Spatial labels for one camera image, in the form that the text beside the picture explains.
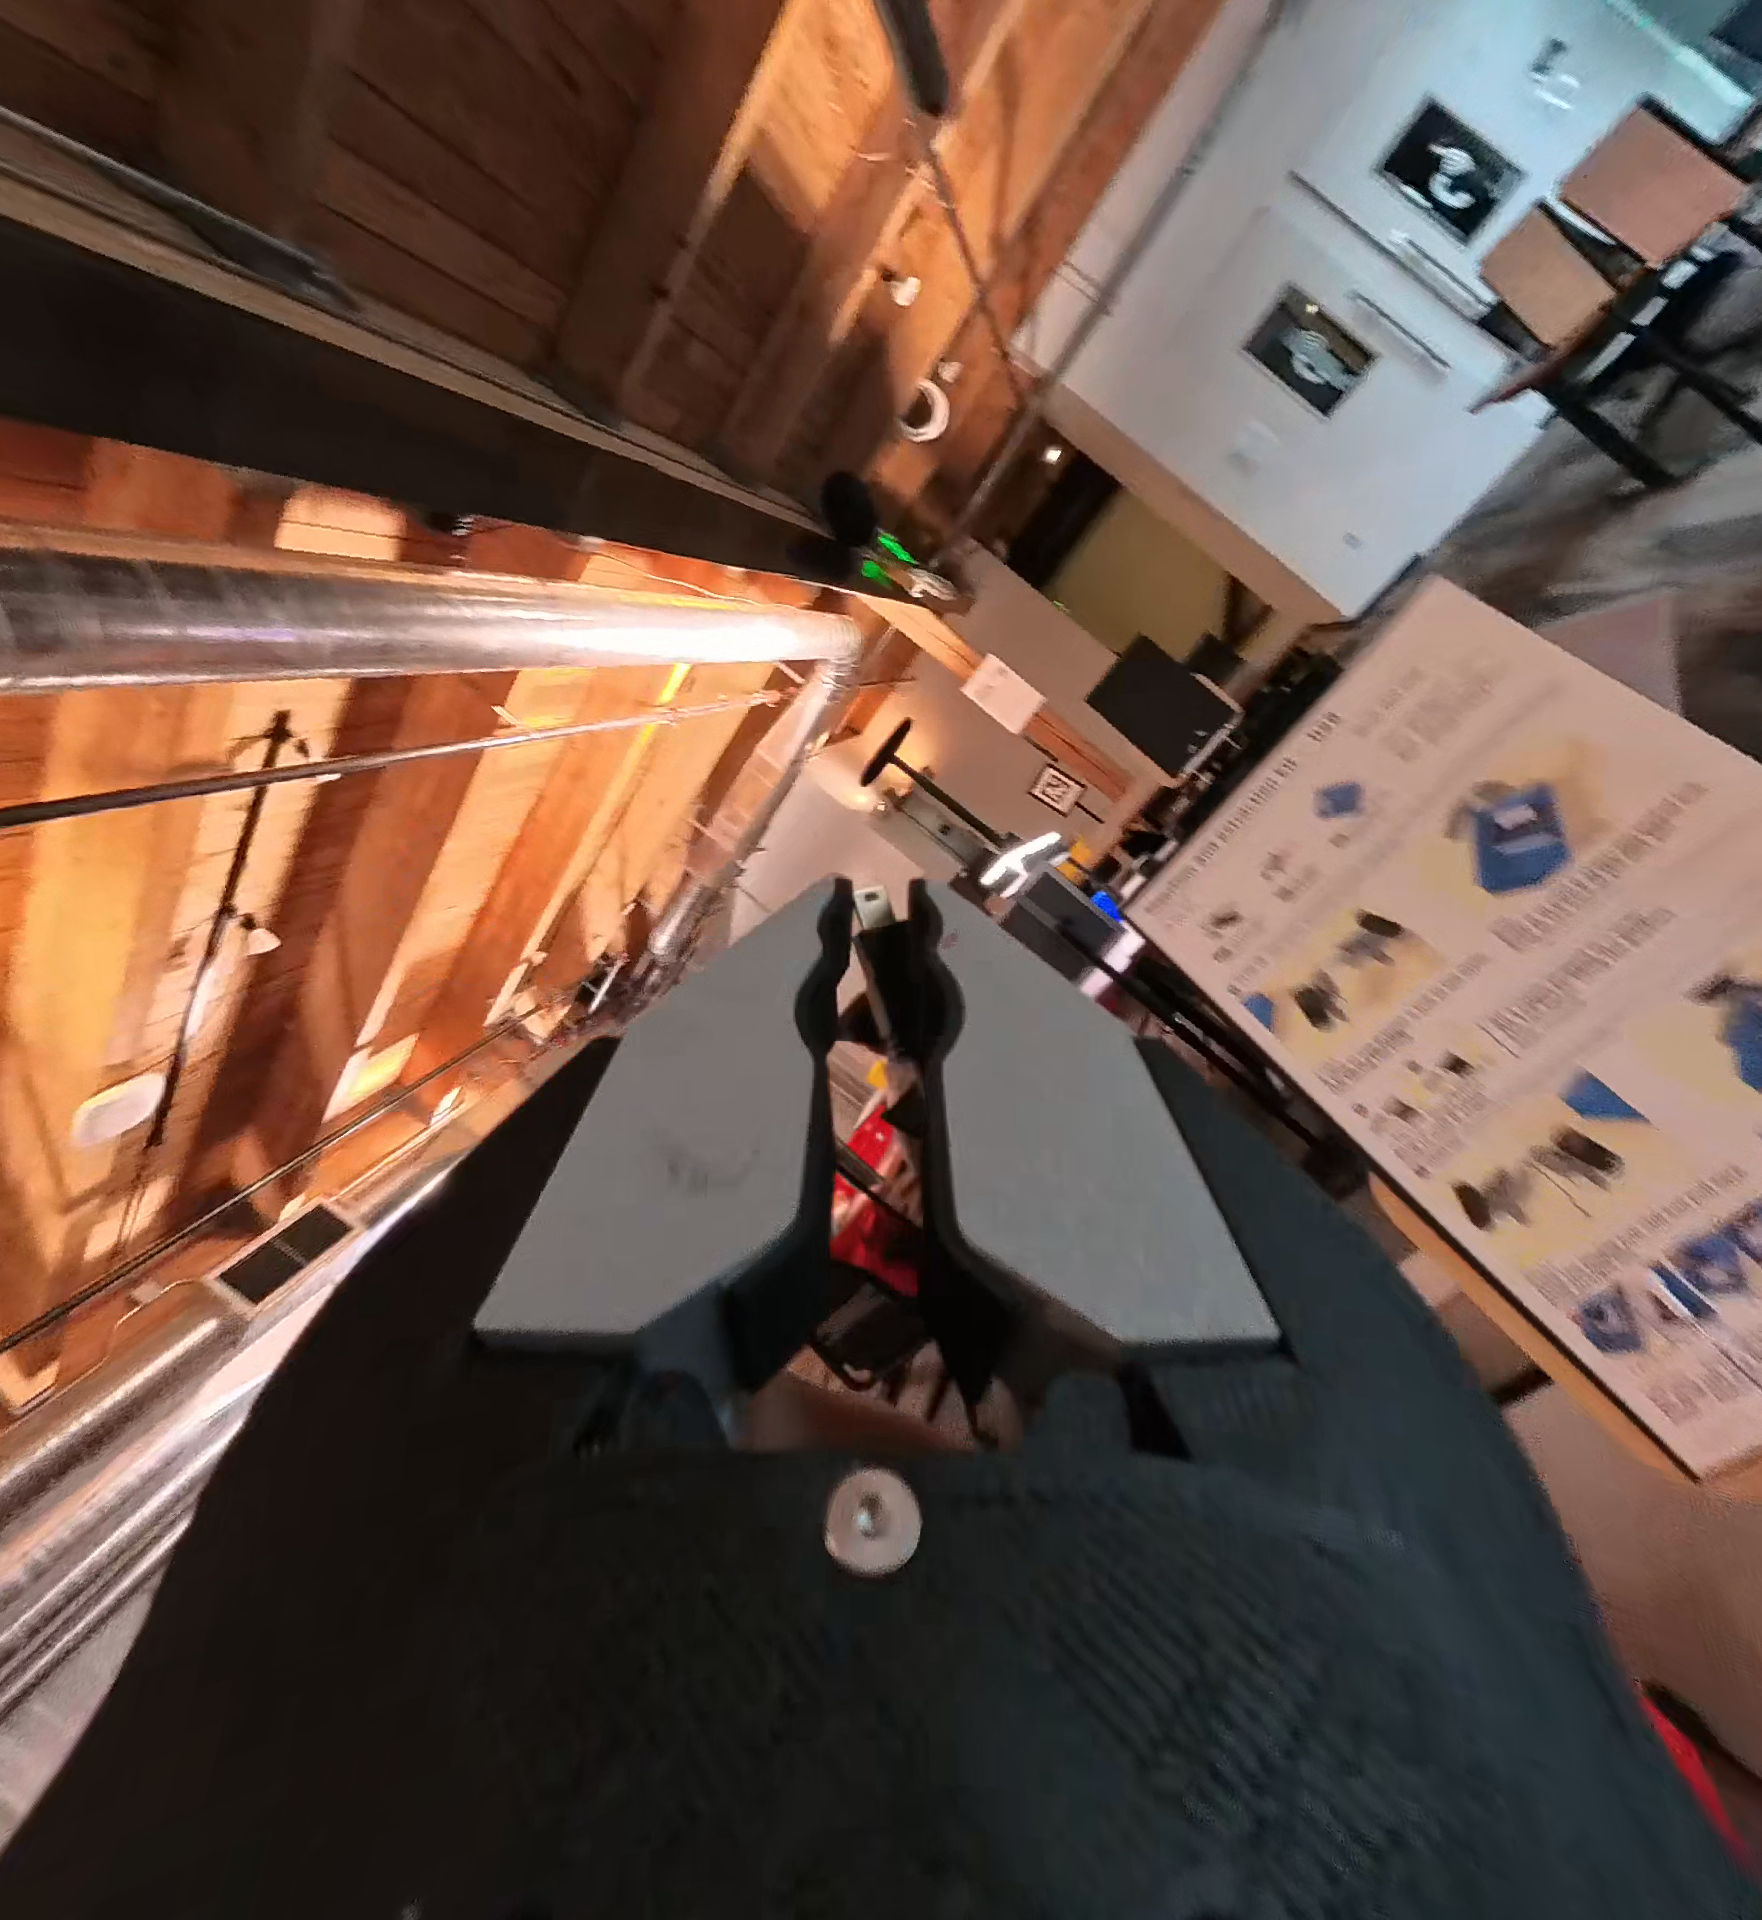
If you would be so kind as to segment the silver metal pipe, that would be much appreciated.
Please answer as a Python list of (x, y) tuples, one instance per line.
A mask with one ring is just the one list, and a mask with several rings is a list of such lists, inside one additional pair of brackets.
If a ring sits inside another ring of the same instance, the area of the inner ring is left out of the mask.
[(231, 1455), (242, 1548), (287, 1548), (280, 1502), (344, 1502), (349, 1465), (417, 1402), (448, 1298), (485, 1292), (536, 1191), (534, 1168), (461, 1153), (369, 1204), (305, 1204), (5, 1437), (0, 1720), (167, 1564)]
[(827, 609), (0, 545), (0, 695), (609, 669), (832, 669)]

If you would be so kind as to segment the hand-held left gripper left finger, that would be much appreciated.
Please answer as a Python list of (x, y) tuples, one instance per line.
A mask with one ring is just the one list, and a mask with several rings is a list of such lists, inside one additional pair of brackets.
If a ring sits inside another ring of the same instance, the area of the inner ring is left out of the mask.
[(485, 1343), (640, 1343), (722, 1301), (832, 1170), (818, 1032), (850, 883), (818, 882), (619, 1035), (492, 1292)]

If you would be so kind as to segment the wooden table black frame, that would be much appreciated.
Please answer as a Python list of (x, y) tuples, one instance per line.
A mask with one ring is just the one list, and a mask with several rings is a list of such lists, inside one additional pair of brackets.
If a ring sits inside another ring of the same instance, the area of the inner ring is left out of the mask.
[(1627, 111), (1552, 201), (1643, 272), (1668, 272), (1717, 232), (1762, 259), (1762, 156), (1728, 156), (1656, 99)]
[(1668, 371), (1668, 396), (1705, 401), (1710, 415), (1762, 450), (1753, 401), (1687, 345), (1701, 274), (1710, 274), (1710, 260), (1694, 250), (1649, 265), (1552, 205), (1534, 205), (1478, 265), (1493, 292), (1478, 333), (1507, 349), (1507, 370), (1472, 401), (1472, 415), (1541, 396), (1631, 484), (1668, 490), (1679, 473), (1597, 410), (1616, 381), (1659, 370)]

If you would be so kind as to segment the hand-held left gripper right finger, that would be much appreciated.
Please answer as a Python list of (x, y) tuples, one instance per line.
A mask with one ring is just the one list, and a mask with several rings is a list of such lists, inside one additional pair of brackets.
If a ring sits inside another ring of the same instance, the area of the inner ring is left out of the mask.
[(952, 1357), (1274, 1357), (1135, 1035), (974, 906), (909, 883), (923, 1304)]

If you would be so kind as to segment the black framed wall picture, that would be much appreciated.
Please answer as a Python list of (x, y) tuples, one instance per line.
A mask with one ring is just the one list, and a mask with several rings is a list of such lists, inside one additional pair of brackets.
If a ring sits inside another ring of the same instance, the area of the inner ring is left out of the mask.
[(1381, 151), (1372, 175), (1429, 225), (1446, 228), (1450, 243), (1472, 246), (1507, 205), (1522, 168), (1472, 131), (1450, 107), (1420, 99), (1415, 117)]
[(1315, 419), (1341, 415), (1378, 366), (1378, 352), (1293, 282), (1280, 285), (1240, 339), (1240, 355)]

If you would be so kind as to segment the black monitor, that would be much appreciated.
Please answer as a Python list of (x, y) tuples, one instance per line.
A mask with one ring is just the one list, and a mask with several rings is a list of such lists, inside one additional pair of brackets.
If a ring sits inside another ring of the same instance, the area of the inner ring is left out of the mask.
[(1244, 710), (1162, 651), (1135, 636), (1086, 691), (1120, 736), (1126, 736), (1162, 783), (1182, 783), (1240, 724)]

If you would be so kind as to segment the black floor lamp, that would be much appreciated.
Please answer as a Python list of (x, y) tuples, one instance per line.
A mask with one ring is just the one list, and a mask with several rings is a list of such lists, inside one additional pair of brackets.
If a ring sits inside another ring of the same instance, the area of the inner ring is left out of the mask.
[(974, 809), (965, 809), (955, 796), (940, 789), (940, 783), (933, 783), (927, 770), (915, 770), (906, 757), (901, 757), (901, 743), (909, 739), (909, 721), (892, 724), (892, 732), (883, 732), (883, 739), (870, 755), (863, 770), (861, 770), (861, 789), (878, 789), (890, 774), (898, 774), (909, 789), (916, 789), (923, 797), (931, 797), (946, 817), (955, 817), (958, 828), (965, 828), (989, 853), (1002, 853), (1008, 848), (1008, 836), (992, 824), (983, 824)]

